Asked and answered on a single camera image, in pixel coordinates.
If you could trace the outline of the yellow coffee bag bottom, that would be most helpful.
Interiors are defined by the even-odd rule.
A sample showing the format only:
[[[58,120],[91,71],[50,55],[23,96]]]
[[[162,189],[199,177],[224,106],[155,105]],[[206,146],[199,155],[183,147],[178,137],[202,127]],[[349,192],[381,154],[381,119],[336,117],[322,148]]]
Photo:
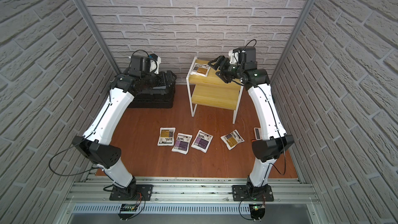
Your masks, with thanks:
[[[195,63],[193,69],[190,72],[190,75],[207,77],[209,71],[210,71],[210,66],[208,64]]]

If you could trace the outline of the yellow coffee bag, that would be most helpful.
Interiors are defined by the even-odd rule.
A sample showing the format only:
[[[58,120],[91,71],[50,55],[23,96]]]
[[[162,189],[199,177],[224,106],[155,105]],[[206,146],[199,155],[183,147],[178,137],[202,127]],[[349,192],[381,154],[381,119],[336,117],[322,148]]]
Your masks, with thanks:
[[[174,146],[176,128],[160,128],[158,146]]]
[[[193,69],[190,72],[190,75],[207,77],[209,71],[210,71],[210,66],[208,64],[195,63]]]
[[[245,140],[237,130],[232,131],[221,137],[221,140],[226,144],[228,150],[232,150],[238,144],[243,143]]]

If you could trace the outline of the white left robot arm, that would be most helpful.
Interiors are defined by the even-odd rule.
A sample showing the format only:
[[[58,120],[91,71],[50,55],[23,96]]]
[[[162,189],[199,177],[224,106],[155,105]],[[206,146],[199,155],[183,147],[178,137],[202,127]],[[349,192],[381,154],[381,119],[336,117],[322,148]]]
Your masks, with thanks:
[[[157,87],[162,77],[149,73],[141,77],[119,74],[110,84],[107,101],[92,125],[83,136],[73,139],[75,146],[84,157],[96,164],[120,189],[125,189],[133,181],[133,176],[121,160],[121,149],[112,146],[113,133],[123,113],[138,93]]]

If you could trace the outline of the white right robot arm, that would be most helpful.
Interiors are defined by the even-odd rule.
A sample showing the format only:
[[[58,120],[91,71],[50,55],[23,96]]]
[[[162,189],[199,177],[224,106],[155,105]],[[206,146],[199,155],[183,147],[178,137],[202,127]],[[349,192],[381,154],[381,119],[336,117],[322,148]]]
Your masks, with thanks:
[[[261,139],[252,141],[256,160],[248,177],[247,190],[251,194],[258,194],[267,188],[271,170],[276,168],[276,160],[294,144],[294,137],[286,132],[279,119],[265,69],[259,69],[256,62],[247,62],[245,59],[241,59],[241,63],[231,63],[225,56],[219,56],[208,65],[227,84],[238,79],[238,84],[245,87],[254,103]]]

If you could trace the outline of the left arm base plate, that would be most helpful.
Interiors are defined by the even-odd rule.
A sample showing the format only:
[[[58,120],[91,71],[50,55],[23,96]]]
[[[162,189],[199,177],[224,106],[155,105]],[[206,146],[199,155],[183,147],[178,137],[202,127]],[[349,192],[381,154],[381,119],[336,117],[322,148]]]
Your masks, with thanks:
[[[132,184],[126,188],[114,186],[109,199],[111,201],[149,201],[152,195],[153,185]]]

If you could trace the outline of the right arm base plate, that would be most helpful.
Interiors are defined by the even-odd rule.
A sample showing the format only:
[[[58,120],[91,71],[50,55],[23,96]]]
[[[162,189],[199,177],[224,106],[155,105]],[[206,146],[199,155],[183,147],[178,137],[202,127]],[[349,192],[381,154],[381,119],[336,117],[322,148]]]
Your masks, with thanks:
[[[254,187],[251,184],[233,185],[232,186],[233,200],[240,201],[259,201],[259,202],[273,202],[274,195],[270,185],[261,187]]]

